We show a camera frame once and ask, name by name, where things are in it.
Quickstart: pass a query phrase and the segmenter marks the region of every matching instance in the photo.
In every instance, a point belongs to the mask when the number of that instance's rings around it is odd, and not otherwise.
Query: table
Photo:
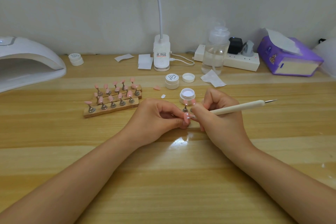
[[[181,89],[201,101],[210,87],[201,63],[175,61],[167,72],[137,70],[137,58],[84,56],[63,78],[0,94],[0,211],[117,133],[134,109],[84,119],[83,103],[101,87],[134,76],[144,98],[183,108]],[[168,73],[194,73],[195,82],[164,87]],[[278,99],[243,111],[247,134],[261,150],[336,188],[336,81],[320,71],[311,78],[224,67],[220,90],[240,103]],[[153,90],[159,85],[161,91]],[[200,132],[175,129],[134,152],[115,171],[78,223],[294,223],[246,174]]]

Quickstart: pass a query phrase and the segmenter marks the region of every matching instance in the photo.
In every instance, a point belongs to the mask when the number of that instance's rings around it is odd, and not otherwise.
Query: clear plastic bottle
[[[224,55],[230,45],[230,32],[226,27],[216,26],[210,32],[205,44],[202,72],[208,73],[211,69],[217,75],[222,72]]]

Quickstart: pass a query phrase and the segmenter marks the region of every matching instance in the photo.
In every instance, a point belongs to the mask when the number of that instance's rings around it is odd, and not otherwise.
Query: forearm
[[[0,213],[0,223],[74,223],[136,147],[118,133]]]
[[[256,148],[232,161],[298,223],[332,223],[336,219],[336,190]]]

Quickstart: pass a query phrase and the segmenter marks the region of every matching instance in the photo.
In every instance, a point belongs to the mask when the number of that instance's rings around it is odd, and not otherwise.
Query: black object
[[[237,37],[230,37],[229,39],[230,45],[228,49],[228,53],[230,54],[238,54],[242,51],[243,48],[243,40]]]
[[[320,44],[321,42],[324,42],[326,39],[321,38],[318,43]]]

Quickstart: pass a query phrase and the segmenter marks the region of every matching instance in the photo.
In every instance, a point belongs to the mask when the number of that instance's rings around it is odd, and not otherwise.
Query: tissue pack
[[[257,49],[258,54],[266,63],[272,74],[312,76],[323,63],[323,59],[301,43],[298,39],[289,37],[298,48],[297,53],[285,51],[265,36]]]

